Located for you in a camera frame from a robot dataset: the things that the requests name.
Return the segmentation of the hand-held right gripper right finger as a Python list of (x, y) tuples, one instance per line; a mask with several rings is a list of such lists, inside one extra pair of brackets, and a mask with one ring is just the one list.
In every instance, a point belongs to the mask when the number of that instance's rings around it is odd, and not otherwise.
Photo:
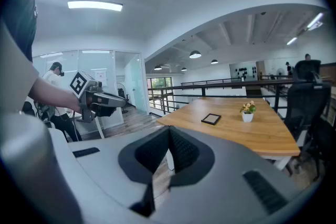
[(157, 210), (163, 224), (257, 224), (279, 220), (299, 189), (247, 147), (188, 129), (169, 127), (175, 173)]

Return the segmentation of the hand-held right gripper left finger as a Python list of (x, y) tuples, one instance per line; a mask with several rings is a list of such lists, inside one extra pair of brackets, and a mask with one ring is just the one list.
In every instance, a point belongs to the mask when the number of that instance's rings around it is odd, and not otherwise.
[(151, 219), (153, 175), (169, 149), (169, 128), (154, 127), (104, 140), (71, 143), (85, 173), (129, 213)]

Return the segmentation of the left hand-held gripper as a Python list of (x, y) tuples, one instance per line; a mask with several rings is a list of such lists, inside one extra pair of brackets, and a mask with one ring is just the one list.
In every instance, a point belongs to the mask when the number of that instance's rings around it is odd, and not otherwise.
[(123, 97), (102, 92), (101, 82), (85, 71), (77, 71), (69, 86), (79, 100), (82, 120), (87, 123), (96, 116), (110, 117), (115, 107), (124, 107), (127, 102)]

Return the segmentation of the black picture frame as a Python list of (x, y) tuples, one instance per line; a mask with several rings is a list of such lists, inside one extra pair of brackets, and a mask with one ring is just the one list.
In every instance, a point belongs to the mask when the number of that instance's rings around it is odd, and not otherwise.
[(216, 125), (217, 122), (221, 119), (221, 117), (222, 117), (221, 115), (209, 113), (206, 117), (204, 117), (201, 120), (201, 122), (209, 125)]

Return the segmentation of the person's left forearm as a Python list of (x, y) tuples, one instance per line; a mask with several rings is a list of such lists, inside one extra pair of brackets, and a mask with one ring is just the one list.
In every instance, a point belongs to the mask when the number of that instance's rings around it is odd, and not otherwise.
[(79, 100), (71, 91), (56, 87), (42, 78), (38, 78), (34, 82), (28, 96), (45, 105), (68, 108), (77, 113), (81, 112)]

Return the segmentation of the paper notice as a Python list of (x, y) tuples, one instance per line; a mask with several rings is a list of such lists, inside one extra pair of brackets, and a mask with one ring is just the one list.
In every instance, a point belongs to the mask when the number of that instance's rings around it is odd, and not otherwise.
[(102, 87), (107, 86), (107, 70), (99, 69), (94, 71), (95, 79), (102, 83)]

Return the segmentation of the white table leg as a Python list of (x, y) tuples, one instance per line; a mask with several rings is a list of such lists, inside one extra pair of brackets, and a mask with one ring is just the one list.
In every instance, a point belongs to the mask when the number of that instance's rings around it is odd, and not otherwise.
[(279, 170), (283, 170), (286, 167), (286, 165), (289, 163), (290, 160), (291, 160), (291, 156), (276, 156), (275, 161), (274, 161), (274, 165)]

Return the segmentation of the potted flowers in white pot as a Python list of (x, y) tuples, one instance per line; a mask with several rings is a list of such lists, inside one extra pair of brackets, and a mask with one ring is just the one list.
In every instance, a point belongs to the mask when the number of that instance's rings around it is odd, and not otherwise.
[(253, 100), (250, 102), (243, 104), (240, 109), (240, 113), (242, 113), (242, 118), (244, 122), (251, 122), (254, 117), (254, 113), (256, 111), (256, 106)]

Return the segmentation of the thin black metal railing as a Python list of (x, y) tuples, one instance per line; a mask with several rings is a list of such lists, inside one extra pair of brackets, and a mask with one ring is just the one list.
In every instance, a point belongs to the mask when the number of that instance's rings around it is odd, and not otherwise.
[(218, 83), (230, 83), (230, 82), (240, 82), (245, 77), (237, 78), (227, 78), (227, 79), (214, 79), (214, 80), (201, 80), (201, 81), (192, 81), (192, 82), (181, 82), (181, 86), (196, 86), (203, 84), (218, 84)]

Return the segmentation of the black office chair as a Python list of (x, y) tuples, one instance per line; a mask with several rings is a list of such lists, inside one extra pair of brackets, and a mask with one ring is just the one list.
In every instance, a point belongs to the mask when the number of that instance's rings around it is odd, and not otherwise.
[(320, 161), (327, 169), (333, 159), (333, 147), (336, 141), (336, 129), (325, 119), (318, 118), (311, 129), (311, 143), (306, 153), (307, 158), (303, 161), (314, 160), (316, 175), (313, 181), (316, 182), (320, 177)]
[[(296, 142), (303, 131), (306, 133), (302, 151), (305, 153), (311, 143), (311, 129), (330, 102), (331, 84), (322, 81), (320, 60), (297, 62), (293, 71), (294, 84), (288, 90), (287, 113), (284, 123)], [(303, 160), (297, 157), (297, 169)]]

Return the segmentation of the wooden door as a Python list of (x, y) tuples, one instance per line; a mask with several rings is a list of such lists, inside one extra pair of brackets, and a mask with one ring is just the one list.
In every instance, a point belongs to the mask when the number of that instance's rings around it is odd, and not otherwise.
[(266, 72), (265, 72), (265, 62), (263, 60), (256, 62), (256, 71), (258, 73), (258, 80), (262, 80), (264, 75), (266, 74)]

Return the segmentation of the person's black clothing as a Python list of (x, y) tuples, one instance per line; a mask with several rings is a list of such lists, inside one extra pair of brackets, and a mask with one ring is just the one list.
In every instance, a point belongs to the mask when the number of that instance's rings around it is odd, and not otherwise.
[(32, 44), (37, 26), (35, 0), (5, 0), (3, 19), (16, 45), (32, 62)]

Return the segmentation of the large black-framed glass window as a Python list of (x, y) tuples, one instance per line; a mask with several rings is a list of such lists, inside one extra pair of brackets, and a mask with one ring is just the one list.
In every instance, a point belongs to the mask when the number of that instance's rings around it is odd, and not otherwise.
[(159, 99), (161, 94), (167, 94), (172, 92), (172, 90), (154, 90), (154, 88), (167, 88), (172, 86), (171, 77), (162, 78), (147, 78), (148, 94), (150, 99)]

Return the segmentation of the wall board with black items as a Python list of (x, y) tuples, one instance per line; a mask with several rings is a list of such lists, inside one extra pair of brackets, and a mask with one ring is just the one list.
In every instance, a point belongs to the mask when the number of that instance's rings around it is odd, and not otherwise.
[(230, 64), (229, 68), (232, 79), (241, 80), (243, 78), (244, 81), (258, 80), (255, 61)]

